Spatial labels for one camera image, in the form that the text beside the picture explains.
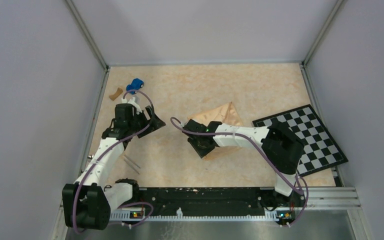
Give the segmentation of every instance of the marble patterned surface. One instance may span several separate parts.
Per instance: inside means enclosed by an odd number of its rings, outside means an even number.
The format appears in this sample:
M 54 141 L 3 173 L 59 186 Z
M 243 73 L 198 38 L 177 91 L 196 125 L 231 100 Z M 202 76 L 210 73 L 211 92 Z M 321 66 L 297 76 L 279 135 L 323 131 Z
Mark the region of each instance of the marble patterned surface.
M 109 99 L 117 87 L 126 89 L 140 78 L 142 89 L 152 99 L 156 114 L 167 126 L 141 138 L 135 137 L 125 154 L 141 169 L 133 171 L 120 157 L 108 183 L 130 178 L 141 187 L 270 187 L 275 172 L 254 149 L 213 160 L 202 160 L 174 128 L 170 117 L 181 121 L 202 111 L 233 102 L 243 123 L 310 103 L 299 65 L 208 64 L 112 67 L 93 135 L 90 154 L 99 145 L 102 132 L 114 117 L 115 101 Z M 140 98 L 141 107 L 148 105 Z M 310 186 L 334 186 L 330 169 L 306 176 Z

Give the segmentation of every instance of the tan cloth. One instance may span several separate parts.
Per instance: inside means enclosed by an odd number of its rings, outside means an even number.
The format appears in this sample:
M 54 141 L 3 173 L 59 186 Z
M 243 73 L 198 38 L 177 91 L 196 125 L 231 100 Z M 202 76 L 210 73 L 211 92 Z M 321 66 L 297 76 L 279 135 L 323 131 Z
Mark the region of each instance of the tan cloth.
M 198 114 L 191 115 L 187 118 L 188 120 L 193 119 L 195 122 L 208 126 L 211 121 L 218 121 L 232 126 L 243 126 L 243 122 L 239 117 L 238 112 L 233 102 L 226 103 L 222 106 L 214 108 L 212 110 L 200 112 Z M 239 151 L 241 148 L 237 146 L 225 146 L 216 147 L 209 154 L 204 156 L 204 160 L 213 160 L 226 156 L 235 151 Z

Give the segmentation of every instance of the checkerboard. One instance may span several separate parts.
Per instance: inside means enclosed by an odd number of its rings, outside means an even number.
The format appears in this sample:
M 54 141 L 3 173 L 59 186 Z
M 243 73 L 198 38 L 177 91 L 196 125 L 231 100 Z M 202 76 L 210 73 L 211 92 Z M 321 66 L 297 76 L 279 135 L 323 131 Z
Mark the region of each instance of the checkerboard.
M 300 176 L 348 162 L 333 137 L 323 125 L 311 105 L 252 121 L 255 127 L 270 126 L 274 121 L 286 122 L 304 142 L 304 154 L 298 164 Z

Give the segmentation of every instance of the white wall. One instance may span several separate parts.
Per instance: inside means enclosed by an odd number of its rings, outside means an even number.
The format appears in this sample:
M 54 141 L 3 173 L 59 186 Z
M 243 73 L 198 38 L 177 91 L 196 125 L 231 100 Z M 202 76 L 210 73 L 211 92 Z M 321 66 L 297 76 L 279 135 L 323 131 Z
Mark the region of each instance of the white wall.
M 336 0 L 74 0 L 110 65 L 302 61 Z
M 51 236 L 103 70 L 62 0 L 0 0 L 0 240 Z
M 375 239 L 384 239 L 384 1 L 350 0 L 309 66 L 327 127 L 349 163 Z

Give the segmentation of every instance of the blue toy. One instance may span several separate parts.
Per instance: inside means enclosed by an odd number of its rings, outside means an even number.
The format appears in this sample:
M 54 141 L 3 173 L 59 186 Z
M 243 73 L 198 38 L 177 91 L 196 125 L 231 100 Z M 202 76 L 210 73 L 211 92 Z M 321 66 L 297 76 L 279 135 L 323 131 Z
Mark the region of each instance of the blue toy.
M 126 86 L 126 91 L 129 90 L 139 90 L 144 87 L 144 81 L 140 80 L 139 78 L 135 78 L 131 81 L 131 84 Z

